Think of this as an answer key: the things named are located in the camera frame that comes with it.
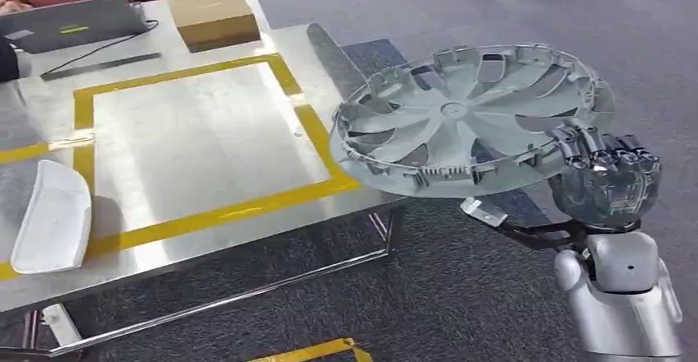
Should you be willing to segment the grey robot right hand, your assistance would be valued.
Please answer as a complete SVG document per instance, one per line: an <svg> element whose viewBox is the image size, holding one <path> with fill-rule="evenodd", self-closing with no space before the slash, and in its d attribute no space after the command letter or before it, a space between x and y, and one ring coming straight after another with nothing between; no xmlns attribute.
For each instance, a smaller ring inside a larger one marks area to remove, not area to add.
<svg viewBox="0 0 698 362"><path fill-rule="evenodd" d="M636 136L565 125L551 131L564 169L548 179L558 209L586 225L622 229L636 223L658 198L661 158Z"/></svg>

